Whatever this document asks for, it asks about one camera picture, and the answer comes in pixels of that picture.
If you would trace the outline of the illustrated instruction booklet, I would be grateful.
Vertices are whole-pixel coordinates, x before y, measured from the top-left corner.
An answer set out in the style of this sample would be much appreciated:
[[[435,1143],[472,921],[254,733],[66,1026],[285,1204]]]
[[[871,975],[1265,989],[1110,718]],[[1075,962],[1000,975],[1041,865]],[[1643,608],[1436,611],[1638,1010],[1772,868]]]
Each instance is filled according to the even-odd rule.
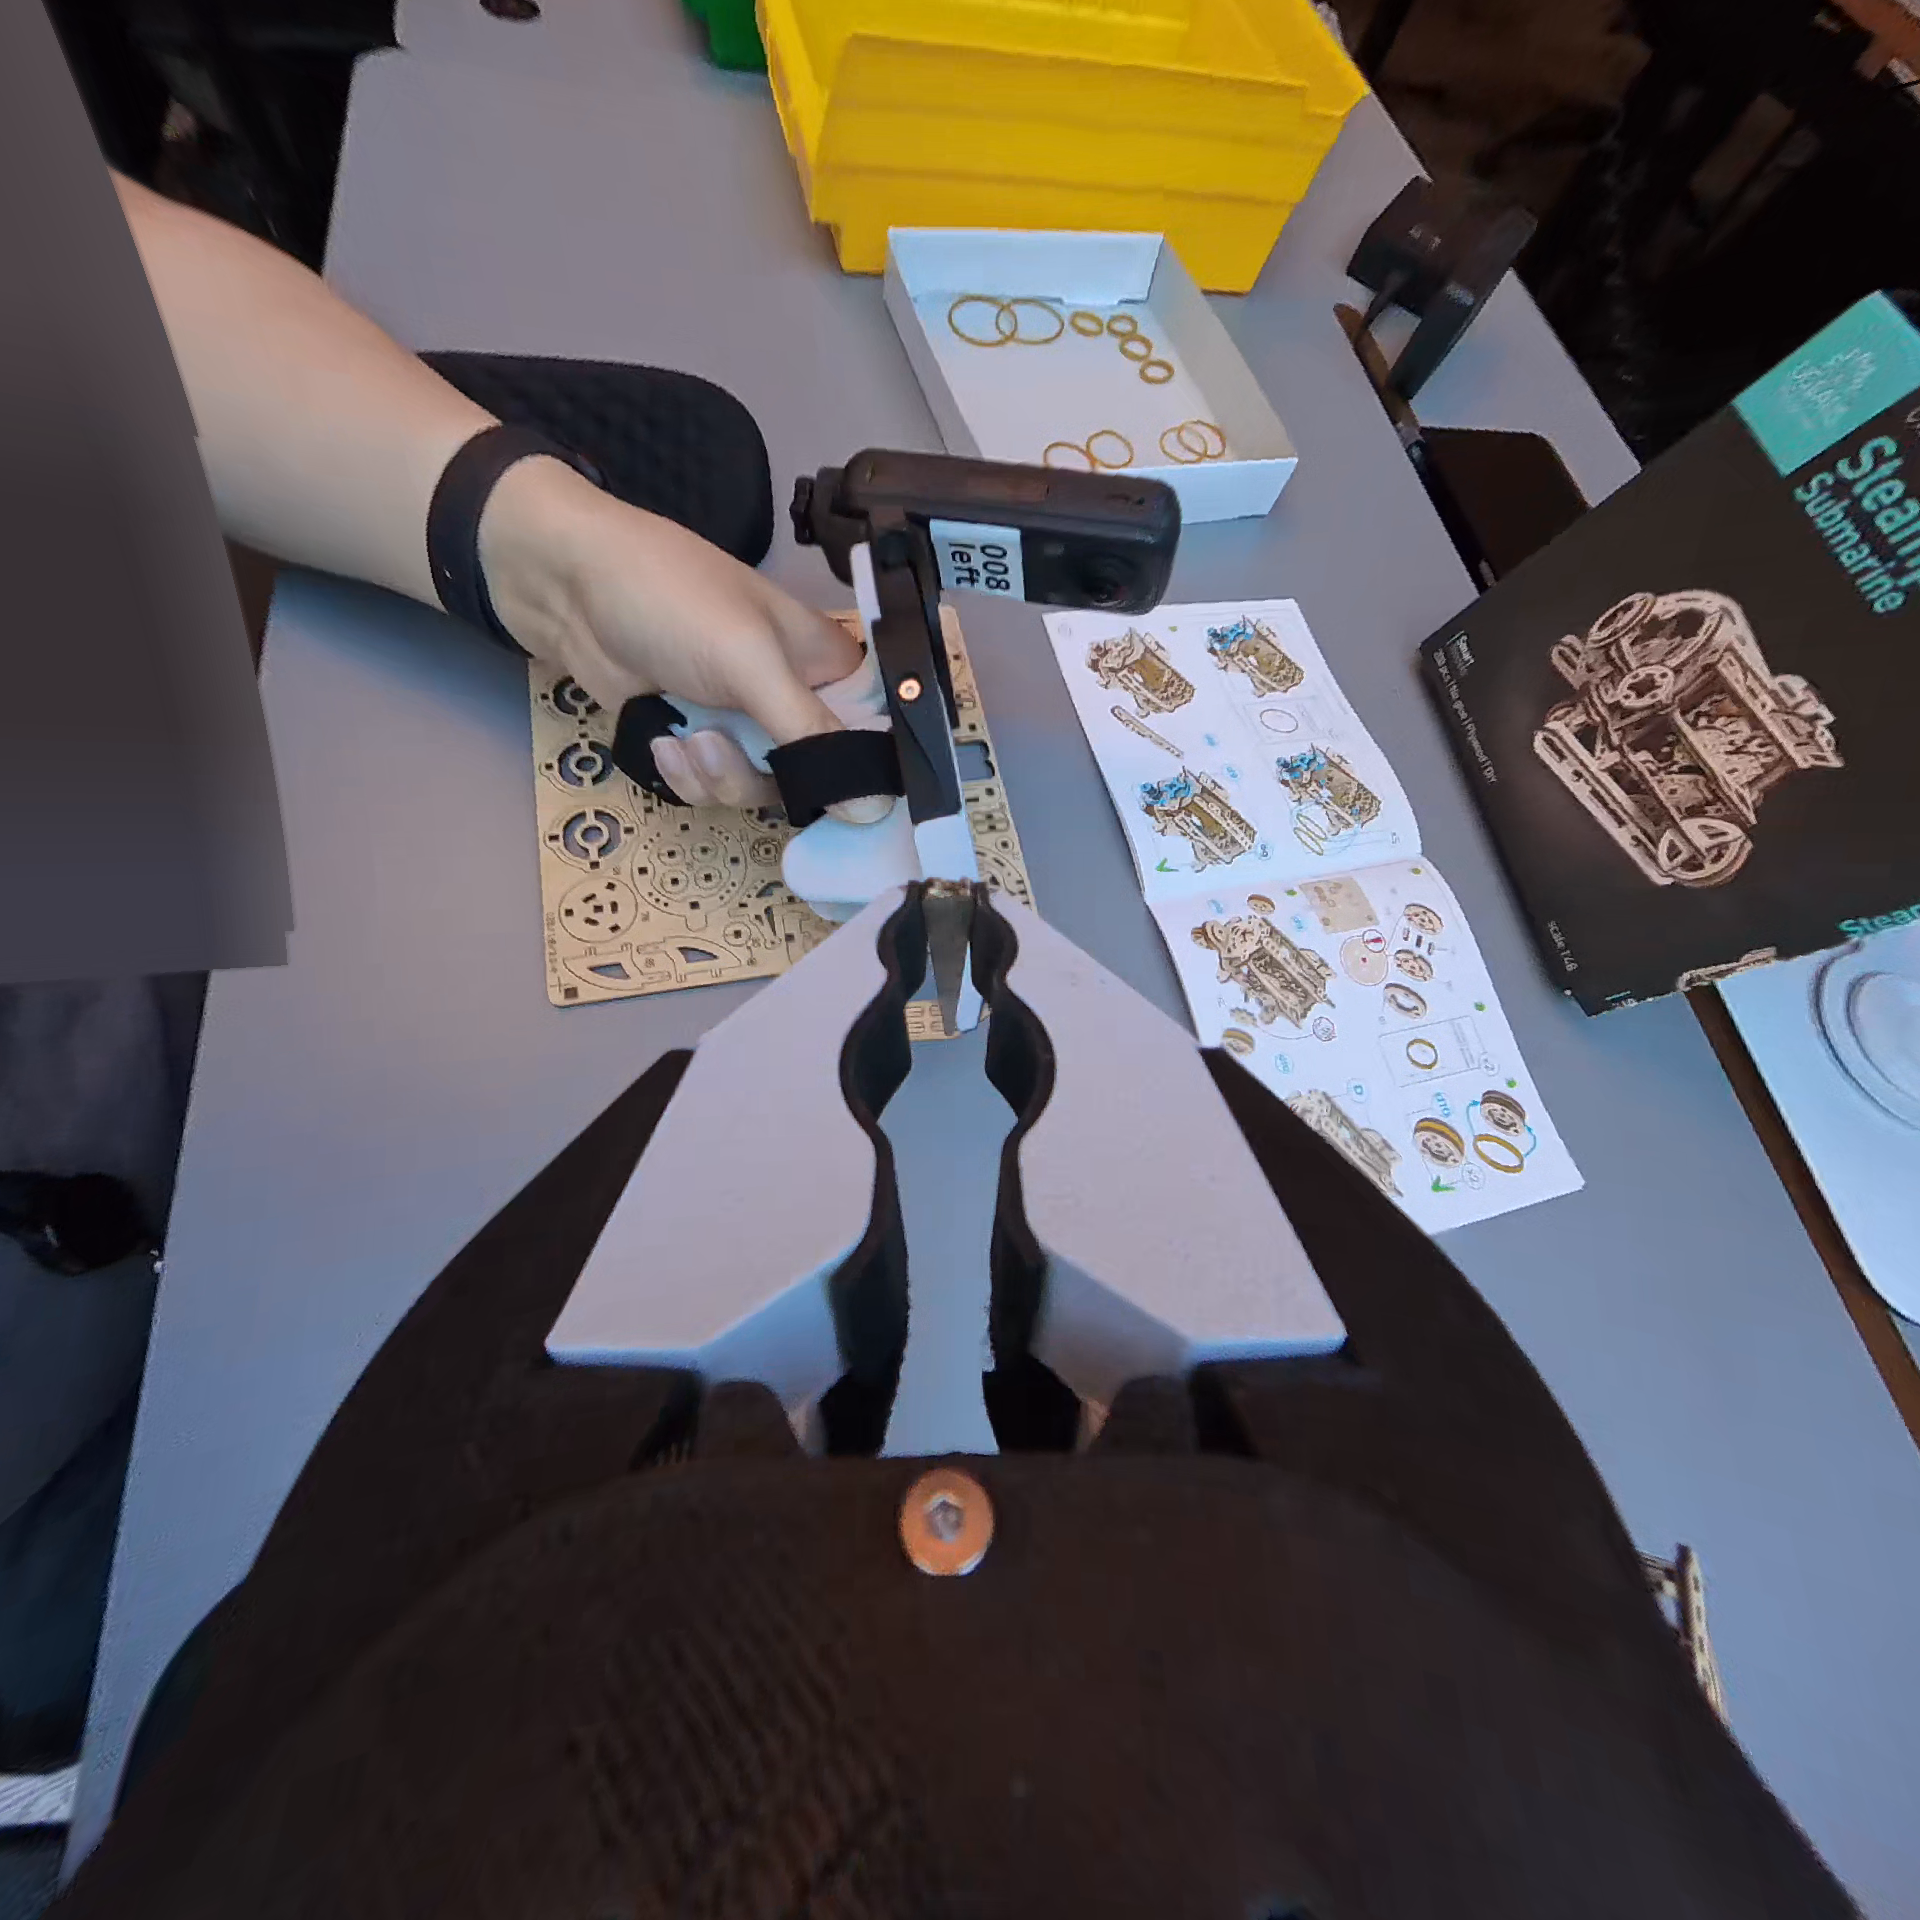
[[[1429,1235],[1576,1193],[1464,907],[1298,603],[1041,631],[1199,1041]]]

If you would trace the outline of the small wooden part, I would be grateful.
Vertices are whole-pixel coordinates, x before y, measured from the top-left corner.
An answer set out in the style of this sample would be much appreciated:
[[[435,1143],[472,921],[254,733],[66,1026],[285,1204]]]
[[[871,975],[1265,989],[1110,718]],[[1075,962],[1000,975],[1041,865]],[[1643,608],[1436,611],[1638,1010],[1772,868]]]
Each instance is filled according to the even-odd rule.
[[[984,995],[975,989],[975,906],[978,906],[975,880],[959,880],[959,875],[924,880],[924,948],[930,948],[946,1039],[964,1039],[984,1016]]]

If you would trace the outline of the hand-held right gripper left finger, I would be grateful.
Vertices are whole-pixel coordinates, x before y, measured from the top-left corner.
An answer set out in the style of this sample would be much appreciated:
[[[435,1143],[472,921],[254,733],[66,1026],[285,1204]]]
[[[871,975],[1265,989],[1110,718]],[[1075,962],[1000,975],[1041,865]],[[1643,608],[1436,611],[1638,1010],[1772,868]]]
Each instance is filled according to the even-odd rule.
[[[903,884],[696,1039],[547,1331],[549,1363],[758,1384],[802,1447],[880,1452],[909,1331],[880,1115],[912,1065],[912,992]]]

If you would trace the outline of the laser-cut wooden parts sheet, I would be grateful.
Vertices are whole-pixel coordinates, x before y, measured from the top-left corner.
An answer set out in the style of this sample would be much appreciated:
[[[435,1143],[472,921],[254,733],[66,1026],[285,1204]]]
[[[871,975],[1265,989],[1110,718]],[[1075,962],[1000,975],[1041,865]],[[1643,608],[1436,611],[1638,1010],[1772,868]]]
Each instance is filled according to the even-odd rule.
[[[837,921],[783,875],[783,810],[687,810],[610,762],[610,718],[528,664],[547,1000],[776,980]]]

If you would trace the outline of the black desk clamp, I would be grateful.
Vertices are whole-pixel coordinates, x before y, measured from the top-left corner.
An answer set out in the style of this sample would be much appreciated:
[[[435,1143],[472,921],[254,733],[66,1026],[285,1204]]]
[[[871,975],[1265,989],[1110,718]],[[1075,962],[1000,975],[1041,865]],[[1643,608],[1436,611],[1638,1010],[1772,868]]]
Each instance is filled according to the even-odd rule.
[[[1475,177],[1410,177],[1358,233],[1346,275],[1369,287],[1358,339],[1384,309],[1416,315],[1384,394],[1416,400],[1516,264],[1540,218]]]

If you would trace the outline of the group of gold rubber bands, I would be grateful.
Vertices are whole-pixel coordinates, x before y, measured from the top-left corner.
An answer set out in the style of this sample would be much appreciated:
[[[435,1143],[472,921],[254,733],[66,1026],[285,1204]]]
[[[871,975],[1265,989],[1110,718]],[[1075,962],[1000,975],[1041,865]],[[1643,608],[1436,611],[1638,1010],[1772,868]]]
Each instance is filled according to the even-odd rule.
[[[1046,354],[1060,339],[1093,339],[1101,354],[1127,358],[1142,384],[1172,384],[1176,361],[1159,354],[1159,339],[1137,326],[1133,313],[1101,313],[1101,309],[1060,309],[1037,295],[956,295],[946,301],[946,330],[964,350],[1019,350]],[[1176,416],[1159,428],[1159,462],[1194,468],[1221,462],[1229,454],[1229,437],[1212,416]],[[1081,439],[1050,437],[1035,462],[1068,468],[1068,472],[1116,472],[1137,462],[1137,445],[1096,424]]]

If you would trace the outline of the person's left forearm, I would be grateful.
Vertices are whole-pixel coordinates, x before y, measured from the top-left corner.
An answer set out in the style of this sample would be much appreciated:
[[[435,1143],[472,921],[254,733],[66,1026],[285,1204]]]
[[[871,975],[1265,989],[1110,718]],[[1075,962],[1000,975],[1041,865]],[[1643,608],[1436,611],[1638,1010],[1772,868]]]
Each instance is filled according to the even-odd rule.
[[[427,511],[494,416],[289,253],[118,171],[117,199],[198,424],[221,534],[435,608]]]

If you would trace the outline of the assembled wooden model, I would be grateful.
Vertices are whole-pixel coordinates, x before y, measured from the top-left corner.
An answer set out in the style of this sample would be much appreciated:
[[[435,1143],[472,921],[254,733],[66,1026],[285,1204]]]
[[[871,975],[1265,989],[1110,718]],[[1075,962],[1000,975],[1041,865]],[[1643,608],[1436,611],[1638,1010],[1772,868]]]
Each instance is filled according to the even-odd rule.
[[[1675,1545],[1666,1556],[1638,1553],[1638,1572],[1695,1672],[1700,1694],[1707,1697],[1716,1723],[1730,1723],[1716,1653],[1707,1638],[1707,1579],[1695,1549]]]

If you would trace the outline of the black wristband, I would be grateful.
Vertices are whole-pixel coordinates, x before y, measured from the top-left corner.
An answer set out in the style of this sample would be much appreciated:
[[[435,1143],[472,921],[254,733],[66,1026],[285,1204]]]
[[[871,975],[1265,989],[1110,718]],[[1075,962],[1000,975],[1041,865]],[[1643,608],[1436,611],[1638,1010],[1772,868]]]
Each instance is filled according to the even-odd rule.
[[[427,575],[433,575],[440,611],[516,657],[528,657],[528,648],[512,632],[512,625],[490,608],[489,563],[484,563],[484,512],[502,476],[528,458],[555,458],[570,472],[601,486],[601,468],[592,468],[579,450],[522,424],[490,424],[445,458],[433,486],[427,526],[424,526]]]

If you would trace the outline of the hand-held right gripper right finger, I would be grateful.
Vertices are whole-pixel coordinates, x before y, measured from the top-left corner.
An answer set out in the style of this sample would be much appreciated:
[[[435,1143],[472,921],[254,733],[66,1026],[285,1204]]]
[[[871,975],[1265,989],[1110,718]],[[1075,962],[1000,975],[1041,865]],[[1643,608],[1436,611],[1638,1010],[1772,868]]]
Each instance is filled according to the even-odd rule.
[[[975,899],[995,1151],[984,1399],[995,1440],[1081,1440],[1133,1379],[1338,1354],[1342,1315],[1209,1053],[1050,934]]]

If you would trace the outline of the white cardboard tray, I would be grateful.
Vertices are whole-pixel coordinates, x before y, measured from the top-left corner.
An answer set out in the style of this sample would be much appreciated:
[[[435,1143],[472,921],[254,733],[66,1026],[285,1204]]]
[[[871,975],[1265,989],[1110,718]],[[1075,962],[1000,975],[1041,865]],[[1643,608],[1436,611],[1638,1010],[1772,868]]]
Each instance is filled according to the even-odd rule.
[[[880,269],[880,301],[949,454],[1035,462],[1050,437],[1081,439],[1110,424],[1137,445],[1137,462],[1116,468],[1116,476],[1165,482],[1191,522],[1265,517],[1297,476],[1298,450],[1283,415],[1176,256],[1161,256],[1142,295],[1037,295],[1060,309],[1133,313],[1159,354],[1181,368],[1172,384],[1142,384],[1127,358],[1101,354],[1093,339],[1060,339],[1046,354],[964,350],[946,330],[956,295],[1000,287],[924,295]],[[1194,468],[1159,462],[1159,428],[1176,416],[1221,424],[1229,454]]]

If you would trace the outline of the black model kit box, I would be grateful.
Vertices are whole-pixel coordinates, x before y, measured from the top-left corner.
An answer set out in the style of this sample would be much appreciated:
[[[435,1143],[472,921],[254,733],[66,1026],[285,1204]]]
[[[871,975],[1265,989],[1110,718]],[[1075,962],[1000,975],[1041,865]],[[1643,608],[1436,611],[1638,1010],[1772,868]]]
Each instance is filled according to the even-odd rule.
[[[1920,326],[1869,295],[1418,648],[1584,1016],[1920,906]]]

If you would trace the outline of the black quilted pad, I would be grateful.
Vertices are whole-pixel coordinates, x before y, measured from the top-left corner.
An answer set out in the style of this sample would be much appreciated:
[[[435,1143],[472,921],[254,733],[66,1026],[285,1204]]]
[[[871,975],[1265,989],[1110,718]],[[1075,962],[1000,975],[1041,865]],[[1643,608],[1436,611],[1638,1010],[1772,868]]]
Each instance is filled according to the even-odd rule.
[[[772,454],[724,384],[641,361],[427,350],[424,361],[490,415],[478,476],[562,458],[608,496],[662,512],[744,563],[776,542]]]

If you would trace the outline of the person's left hand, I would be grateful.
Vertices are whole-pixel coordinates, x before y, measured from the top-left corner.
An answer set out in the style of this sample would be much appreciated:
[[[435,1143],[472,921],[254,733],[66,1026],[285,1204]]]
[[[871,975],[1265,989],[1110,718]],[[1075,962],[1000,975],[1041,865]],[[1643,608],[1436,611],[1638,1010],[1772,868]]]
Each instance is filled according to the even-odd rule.
[[[833,616],[562,458],[505,468],[478,517],[478,561],[512,637],[608,711],[662,691],[744,711],[788,744],[839,725],[820,685],[865,663]]]

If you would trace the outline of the dark brown flat board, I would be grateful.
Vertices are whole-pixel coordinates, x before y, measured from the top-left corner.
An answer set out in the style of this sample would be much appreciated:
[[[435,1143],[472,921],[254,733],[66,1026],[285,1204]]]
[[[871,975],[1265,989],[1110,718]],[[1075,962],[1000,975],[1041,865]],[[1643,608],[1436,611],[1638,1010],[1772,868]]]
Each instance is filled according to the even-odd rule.
[[[1562,454],[1536,432],[1418,428],[1410,462],[1475,590],[1496,589],[1590,511]]]

